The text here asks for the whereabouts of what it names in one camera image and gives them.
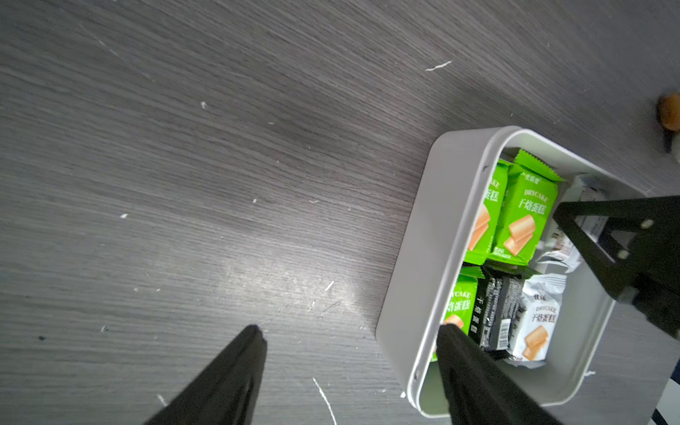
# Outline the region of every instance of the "wood grain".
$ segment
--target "wood grain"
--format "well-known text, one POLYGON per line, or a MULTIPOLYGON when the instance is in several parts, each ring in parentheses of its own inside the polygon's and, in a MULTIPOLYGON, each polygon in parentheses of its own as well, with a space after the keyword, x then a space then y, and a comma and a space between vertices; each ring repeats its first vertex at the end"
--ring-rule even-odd
MULTIPOLYGON (((269 342, 257 424, 331 423, 313 377, 338 423, 437 423, 373 336, 437 136, 516 124, 649 194, 680 188, 653 116, 680 81, 668 0, 0 16, 5 424, 140 423, 249 323, 269 342)), ((597 375, 551 411, 644 423, 679 354, 617 307, 597 375)))

